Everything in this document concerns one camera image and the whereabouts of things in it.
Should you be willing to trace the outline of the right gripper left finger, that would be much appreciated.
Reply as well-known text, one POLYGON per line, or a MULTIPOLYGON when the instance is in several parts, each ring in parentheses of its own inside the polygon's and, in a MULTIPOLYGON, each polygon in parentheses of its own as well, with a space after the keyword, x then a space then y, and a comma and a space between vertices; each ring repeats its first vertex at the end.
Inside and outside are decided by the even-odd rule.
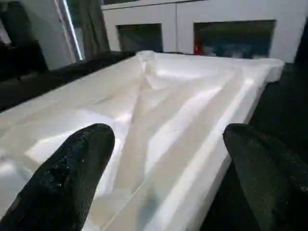
POLYGON ((69 137, 34 172, 0 220, 3 231, 80 231, 115 147, 103 123, 69 137))

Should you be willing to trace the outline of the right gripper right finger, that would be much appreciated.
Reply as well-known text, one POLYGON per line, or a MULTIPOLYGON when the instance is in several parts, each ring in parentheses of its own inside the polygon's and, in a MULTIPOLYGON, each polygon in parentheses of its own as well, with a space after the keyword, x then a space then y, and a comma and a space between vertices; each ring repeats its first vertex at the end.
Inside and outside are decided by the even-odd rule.
POLYGON ((223 141, 262 231, 308 229, 308 165, 279 138, 244 123, 225 127, 223 141))

